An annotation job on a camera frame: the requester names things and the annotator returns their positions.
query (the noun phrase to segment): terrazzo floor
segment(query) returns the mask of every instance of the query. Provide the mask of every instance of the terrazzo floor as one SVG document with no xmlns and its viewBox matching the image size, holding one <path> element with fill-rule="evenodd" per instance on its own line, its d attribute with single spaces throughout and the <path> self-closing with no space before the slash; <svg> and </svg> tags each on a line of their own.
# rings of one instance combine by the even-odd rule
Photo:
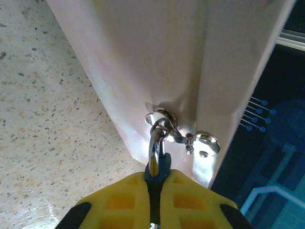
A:
<svg viewBox="0 0 305 229">
<path fill-rule="evenodd" d="M 0 228 L 54 228 L 138 171 L 47 2 L 0 0 Z"/>
</svg>

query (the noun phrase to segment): speckled floor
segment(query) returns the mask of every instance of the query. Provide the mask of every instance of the speckled floor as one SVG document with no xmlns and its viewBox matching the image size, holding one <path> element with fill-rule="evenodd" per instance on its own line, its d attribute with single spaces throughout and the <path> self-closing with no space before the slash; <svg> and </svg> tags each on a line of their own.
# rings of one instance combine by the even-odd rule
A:
<svg viewBox="0 0 305 229">
<path fill-rule="evenodd" d="M 83 196 L 143 170 L 46 1 L 0 0 L 0 227 L 54 228 Z"/>
</svg>

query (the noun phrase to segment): metal bracket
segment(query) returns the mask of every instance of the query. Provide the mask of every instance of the metal bracket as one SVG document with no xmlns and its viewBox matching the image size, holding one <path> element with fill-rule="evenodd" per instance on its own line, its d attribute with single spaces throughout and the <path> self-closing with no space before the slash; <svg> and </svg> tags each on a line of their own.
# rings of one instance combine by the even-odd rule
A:
<svg viewBox="0 0 305 229">
<path fill-rule="evenodd" d="M 187 154 L 198 153 L 202 157 L 214 156 L 220 151 L 217 138 L 207 132 L 187 133 L 185 137 L 178 130 L 176 117 L 166 108 L 157 107 L 153 113 L 145 116 L 148 125 L 158 125 L 169 132 L 166 140 L 185 145 Z"/>
</svg>

